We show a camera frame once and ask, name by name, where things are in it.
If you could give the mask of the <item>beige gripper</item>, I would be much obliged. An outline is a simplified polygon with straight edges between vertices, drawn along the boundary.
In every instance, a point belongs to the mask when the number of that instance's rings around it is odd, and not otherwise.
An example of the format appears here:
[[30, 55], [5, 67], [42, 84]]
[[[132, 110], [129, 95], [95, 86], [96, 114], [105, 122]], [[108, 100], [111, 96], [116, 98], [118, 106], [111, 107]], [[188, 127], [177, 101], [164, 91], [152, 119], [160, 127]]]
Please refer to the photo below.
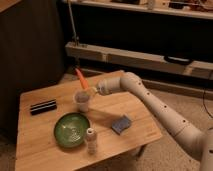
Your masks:
[[110, 94], [110, 88], [109, 88], [109, 81], [107, 79], [104, 79], [104, 80], [101, 80], [97, 83], [96, 85], [96, 88], [95, 87], [90, 87], [87, 92], [90, 94], [90, 95], [94, 95], [97, 93], [100, 94], [100, 95], [109, 95]]

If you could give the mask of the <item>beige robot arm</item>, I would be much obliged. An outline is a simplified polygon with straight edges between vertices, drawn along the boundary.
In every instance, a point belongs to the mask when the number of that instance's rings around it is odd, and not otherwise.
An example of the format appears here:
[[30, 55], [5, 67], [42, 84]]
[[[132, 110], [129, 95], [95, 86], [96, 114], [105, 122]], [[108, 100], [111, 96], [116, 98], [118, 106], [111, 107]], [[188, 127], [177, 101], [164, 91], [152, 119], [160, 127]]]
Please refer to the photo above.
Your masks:
[[131, 93], [157, 118], [182, 150], [200, 162], [199, 171], [213, 171], [213, 127], [202, 132], [152, 94], [136, 74], [124, 72], [121, 76], [102, 79], [91, 86], [89, 92], [102, 96], [120, 92]]

